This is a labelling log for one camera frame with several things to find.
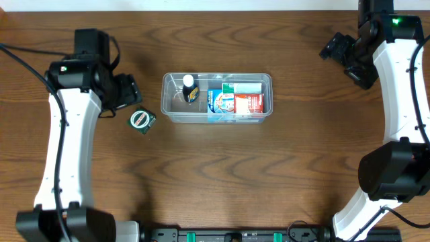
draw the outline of green tape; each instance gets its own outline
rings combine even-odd
[[[273,242],[282,242],[282,234],[274,233],[273,234]]]
[[[187,242],[196,242],[196,234],[187,233]]]

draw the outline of clear plastic container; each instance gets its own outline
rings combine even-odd
[[[200,89],[198,98],[192,103],[186,102],[182,94],[182,79],[186,74],[194,77]],[[223,83],[261,83],[263,113],[209,114],[208,90],[222,89]],[[163,78],[161,111],[178,123],[261,123],[273,112],[271,77],[253,73],[167,73]]]

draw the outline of white backdrop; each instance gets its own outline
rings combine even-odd
[[[357,10],[358,0],[0,0],[5,11]],[[394,0],[396,10],[430,10],[430,0]]]

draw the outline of brown tabletop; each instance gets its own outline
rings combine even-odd
[[[429,33],[430,13],[414,14]],[[133,108],[98,120],[96,208],[148,225],[286,228],[327,224],[357,190],[360,159],[382,144],[379,82],[364,91],[318,56],[335,32],[355,36],[356,26],[355,11],[6,13],[0,42],[71,52],[75,29],[98,28],[120,43],[115,73],[135,76],[157,121],[144,136],[126,123]],[[40,73],[60,60],[15,53]],[[273,114],[262,124],[174,124],[160,110],[168,72],[268,73]],[[4,54],[0,77],[0,241],[22,241],[15,216],[32,209],[42,180],[48,93]],[[414,198],[396,210],[427,223],[429,202]],[[378,226],[398,227],[405,241],[430,240],[391,214]]]

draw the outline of black bottle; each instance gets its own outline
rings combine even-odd
[[[200,90],[197,83],[194,81],[194,77],[192,75],[183,76],[183,98],[187,102],[194,102],[199,96],[199,92]]]

